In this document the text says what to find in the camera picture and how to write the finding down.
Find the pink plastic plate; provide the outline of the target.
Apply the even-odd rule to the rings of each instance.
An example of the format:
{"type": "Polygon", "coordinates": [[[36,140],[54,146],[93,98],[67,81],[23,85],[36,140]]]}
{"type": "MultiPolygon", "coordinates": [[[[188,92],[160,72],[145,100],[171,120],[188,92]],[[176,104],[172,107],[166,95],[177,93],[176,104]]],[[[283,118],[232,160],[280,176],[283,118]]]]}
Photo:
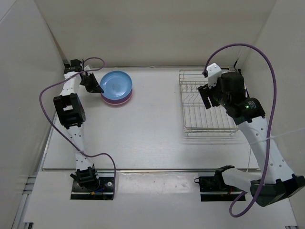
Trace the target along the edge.
{"type": "Polygon", "coordinates": [[[130,90],[123,91],[120,95],[117,95],[116,92],[111,90],[105,90],[104,93],[101,93],[101,97],[106,104],[113,106],[120,106],[127,103],[132,97],[132,88],[130,90]]]}

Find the blue plastic plate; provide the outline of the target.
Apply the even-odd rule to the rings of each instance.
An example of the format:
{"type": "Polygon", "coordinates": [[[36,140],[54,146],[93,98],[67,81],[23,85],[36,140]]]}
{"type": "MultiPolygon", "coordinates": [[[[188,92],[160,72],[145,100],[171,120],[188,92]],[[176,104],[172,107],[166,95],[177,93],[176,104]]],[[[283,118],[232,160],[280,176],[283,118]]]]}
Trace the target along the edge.
{"type": "Polygon", "coordinates": [[[120,100],[132,91],[132,79],[123,71],[112,71],[105,74],[100,86],[103,89],[102,96],[109,100],[120,100]]]}

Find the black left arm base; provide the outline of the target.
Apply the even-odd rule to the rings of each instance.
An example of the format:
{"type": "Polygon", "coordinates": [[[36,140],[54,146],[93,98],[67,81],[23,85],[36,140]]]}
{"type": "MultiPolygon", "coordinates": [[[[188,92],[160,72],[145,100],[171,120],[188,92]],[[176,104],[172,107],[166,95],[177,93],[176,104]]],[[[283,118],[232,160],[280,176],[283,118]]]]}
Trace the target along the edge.
{"type": "Polygon", "coordinates": [[[73,179],[71,200],[114,200],[115,178],[114,172],[101,172],[88,168],[79,169],[70,174],[73,179]]]}

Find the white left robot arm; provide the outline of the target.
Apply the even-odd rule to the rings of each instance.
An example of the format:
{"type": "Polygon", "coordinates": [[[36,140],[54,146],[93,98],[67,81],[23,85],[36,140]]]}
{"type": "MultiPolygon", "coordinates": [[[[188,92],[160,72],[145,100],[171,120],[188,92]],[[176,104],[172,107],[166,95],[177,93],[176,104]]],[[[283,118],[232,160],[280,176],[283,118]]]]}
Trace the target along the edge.
{"type": "Polygon", "coordinates": [[[71,177],[80,187],[90,192],[97,190],[100,179],[94,163],[84,155],[85,137],[83,123],[86,115],[78,97],[79,86],[84,86],[89,93],[101,94],[104,90],[100,87],[93,73],[81,73],[63,84],[62,92],[54,97],[53,102],[60,121],[66,129],[68,139],[73,143],[76,171],[71,177]]]}

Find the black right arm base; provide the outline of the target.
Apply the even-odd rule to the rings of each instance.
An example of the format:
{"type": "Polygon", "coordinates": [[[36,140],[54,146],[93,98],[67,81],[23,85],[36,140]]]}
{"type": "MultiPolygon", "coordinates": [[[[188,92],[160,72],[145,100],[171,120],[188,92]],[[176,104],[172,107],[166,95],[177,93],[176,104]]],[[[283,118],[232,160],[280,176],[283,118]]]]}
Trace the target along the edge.
{"type": "Polygon", "coordinates": [[[224,182],[223,172],[229,169],[236,168],[232,165],[223,166],[211,175],[199,175],[194,179],[194,183],[199,185],[201,202],[230,202],[242,193],[242,190],[224,182]]]}

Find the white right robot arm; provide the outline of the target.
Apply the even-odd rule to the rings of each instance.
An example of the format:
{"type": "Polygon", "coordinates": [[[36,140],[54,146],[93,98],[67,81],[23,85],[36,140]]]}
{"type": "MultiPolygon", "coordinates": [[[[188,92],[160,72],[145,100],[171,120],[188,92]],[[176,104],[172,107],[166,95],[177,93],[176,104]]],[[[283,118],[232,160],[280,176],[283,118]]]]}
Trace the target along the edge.
{"type": "Polygon", "coordinates": [[[268,130],[260,102],[245,95],[244,78],[239,73],[218,73],[197,88],[206,109],[222,106],[243,133],[256,158],[261,176],[242,172],[227,165],[215,170],[208,188],[224,191],[235,187],[252,195],[255,202],[266,207],[293,196],[305,187],[304,176],[295,175],[285,162],[268,130]]]}

